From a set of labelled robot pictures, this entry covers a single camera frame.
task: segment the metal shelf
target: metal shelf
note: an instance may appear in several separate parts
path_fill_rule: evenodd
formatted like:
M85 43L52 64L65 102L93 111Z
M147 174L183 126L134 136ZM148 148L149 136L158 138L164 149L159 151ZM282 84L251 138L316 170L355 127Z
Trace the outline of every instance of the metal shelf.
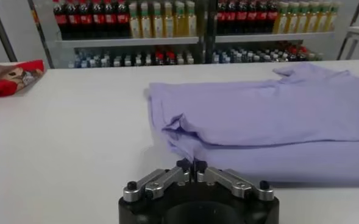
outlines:
M174 45L196 44L198 37L174 38L140 38L140 39L101 39L101 40L57 40L48 42L48 46L74 48L74 47L115 47L115 46L146 46L146 45Z
M333 32L324 33L292 33L292 34L255 34L255 35L232 35L216 36L216 43L237 43L237 42L261 42L261 41L282 41L282 40L307 40L313 38L331 38Z

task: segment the bottle label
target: bottle label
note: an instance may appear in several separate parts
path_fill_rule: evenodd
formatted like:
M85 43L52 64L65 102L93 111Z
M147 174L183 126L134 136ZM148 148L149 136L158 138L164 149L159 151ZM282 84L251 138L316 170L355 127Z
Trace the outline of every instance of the bottle label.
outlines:
M129 15L128 14L119 14L117 15L118 23L124 24L129 23Z
M79 15L69 15L68 19L69 19L69 23L71 23L72 25L80 24L80 16Z
M151 22L149 21L149 19L142 19L141 26L143 27L143 37L151 38Z
M166 37L174 36L174 21L172 18L166 19Z
M197 36L197 18L195 16L189 18L189 36Z
M55 15L56 22L59 25L67 24L67 17L65 15Z
M289 28L288 28L288 33L294 33L294 30L296 29L296 25L297 25L297 17L292 16L290 18L290 24L289 24Z
M83 25L89 25L93 23L93 17L91 15L81 15L80 21L82 22Z
M247 14L248 20L256 20L257 19L257 13L256 12L250 12Z
M267 14L267 19L268 20L276 20L278 16L278 12L269 12Z
M302 32L304 32L305 23L307 23L307 17L306 17L306 16L301 16L301 17L299 18L299 22L298 22L298 24L297 24L297 33L302 33Z
M154 21L155 26L155 37L160 38L163 37L163 21L161 18L155 19Z
M257 13L257 19L258 20L265 20L267 18L267 13L266 12L258 12Z
M94 15L94 23L96 24L104 24L105 16L104 15Z
M140 38L140 27L138 25L138 19L130 20L130 29L132 30L132 37L133 38Z
M109 14L105 16L106 23L108 24L114 24L117 22L117 16L115 14Z
M246 20L247 19L247 12L238 12L236 15L237 20Z

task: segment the yellow bottle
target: yellow bottle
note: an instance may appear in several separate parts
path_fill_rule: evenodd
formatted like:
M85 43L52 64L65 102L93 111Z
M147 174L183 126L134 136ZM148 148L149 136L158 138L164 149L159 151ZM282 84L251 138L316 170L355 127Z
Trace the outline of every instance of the yellow bottle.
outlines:
M174 18L172 17L172 5L170 2L165 2L165 18L163 20L163 34L164 37L174 36Z
M315 25L318 20L319 2L309 3L310 13L308 13L307 23L304 28L304 33L312 33L315 31Z
M314 32L324 31L325 22L327 22L327 18L330 13L330 7L331 7L331 2L323 2L320 5L320 12L318 14L318 20L316 21Z
M185 17L185 4L176 1L176 12L177 15L175 16L175 36L176 37L185 37L187 36L187 23L186 23L186 17Z
M300 9L299 9L299 17L296 24L295 33L303 33L305 30L305 24L307 23L308 18L308 2L300 2Z
M272 32L274 34L281 34L285 31L286 22L288 20L288 7L289 4L286 2L280 2L279 3L279 14L277 19L274 22L274 27Z
M338 10L340 8L340 2L334 2L331 7L331 13L327 18L327 22L325 22L324 31L325 32L332 32L335 30L335 21L336 17L338 16Z
M286 22L285 33L294 33L296 31L298 11L300 4L298 2L289 3L290 14L288 14L288 21Z

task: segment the cola bottle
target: cola bottle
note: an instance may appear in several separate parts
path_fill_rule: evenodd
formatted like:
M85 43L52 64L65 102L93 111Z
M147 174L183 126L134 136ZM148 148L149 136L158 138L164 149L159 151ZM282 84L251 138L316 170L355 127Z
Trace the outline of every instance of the cola bottle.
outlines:
M106 37L105 10L102 0L93 0L93 21L95 37Z
M70 38L80 38L80 15L79 15L79 5L74 2L74 0L67 0L66 5L66 14L69 21L69 37Z
M55 15L56 23L59 26L63 39L69 39L68 21L65 12L65 4L61 4L59 0L53 0L53 14Z
M118 0L117 32L120 37L130 36L129 8L125 0Z
M105 0L106 33L108 37L116 36L117 14L112 0Z
M80 29L83 37L93 37L93 13L91 4L87 0L79 0Z

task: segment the plastic bottle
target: plastic bottle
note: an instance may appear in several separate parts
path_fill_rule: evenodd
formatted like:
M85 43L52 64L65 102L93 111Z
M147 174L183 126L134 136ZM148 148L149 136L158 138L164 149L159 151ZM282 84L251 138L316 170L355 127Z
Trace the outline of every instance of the plastic bottle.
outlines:
M324 32L325 24L330 13L331 2L323 2L320 5L318 20L316 22L314 32Z
M287 13L288 13L288 6L289 4L286 2L280 2L279 3L279 15L277 19L275 20L273 33L274 34L281 34L285 31L286 22L288 20Z
M194 13L195 3L193 1L186 2L187 9L188 9L188 16L187 21L189 24L189 37L196 37L197 36L197 16Z
M141 29L143 33L143 38L151 38L151 19L148 16L148 3L141 3Z
M163 19L160 13L160 2L154 2L154 36L163 37Z
M165 18L163 20L163 33L165 37L174 36L174 18L172 17L172 5L165 2Z
M294 31L295 33L303 33L304 32L305 24L307 23L307 18L308 18L308 14L307 14L308 7L309 7L308 2L300 2L299 17L297 20L296 30Z
M132 38L141 38L142 33L140 31L140 21L137 16L137 3L132 2L129 4L129 13L130 13L130 31L132 33Z

